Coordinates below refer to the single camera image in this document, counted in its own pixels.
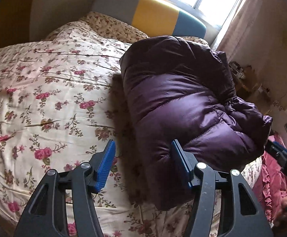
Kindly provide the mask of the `person's right hand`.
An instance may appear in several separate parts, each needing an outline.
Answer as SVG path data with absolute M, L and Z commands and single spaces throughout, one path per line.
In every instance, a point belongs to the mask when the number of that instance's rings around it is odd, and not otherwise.
M 279 206 L 273 224 L 276 227 L 287 226 L 287 195 L 282 198 L 281 205 Z

